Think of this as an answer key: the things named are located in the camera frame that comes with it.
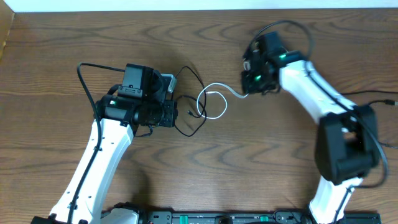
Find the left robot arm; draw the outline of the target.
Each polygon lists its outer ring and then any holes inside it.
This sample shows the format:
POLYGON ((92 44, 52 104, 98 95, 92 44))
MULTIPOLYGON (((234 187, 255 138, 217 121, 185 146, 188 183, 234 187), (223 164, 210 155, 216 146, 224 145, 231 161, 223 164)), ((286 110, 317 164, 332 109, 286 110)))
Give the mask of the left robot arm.
POLYGON ((100 100, 88 96, 93 109, 91 134, 76 171, 60 200, 46 218, 32 223, 143 223, 140 212, 126 205, 103 213, 104 201, 126 149, 139 126, 172 128, 177 103, 167 99, 174 92, 174 75, 127 64, 120 84, 100 100))

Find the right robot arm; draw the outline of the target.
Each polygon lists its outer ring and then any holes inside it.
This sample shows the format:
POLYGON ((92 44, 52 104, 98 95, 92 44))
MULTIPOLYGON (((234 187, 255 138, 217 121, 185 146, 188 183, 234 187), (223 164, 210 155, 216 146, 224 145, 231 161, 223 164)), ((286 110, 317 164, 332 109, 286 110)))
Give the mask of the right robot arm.
POLYGON ((320 182, 308 208, 315 223, 337 223, 371 169, 386 163, 376 115, 338 93, 298 50, 287 50, 278 33, 257 35, 243 55, 247 95, 285 90, 317 124, 315 163, 320 182))

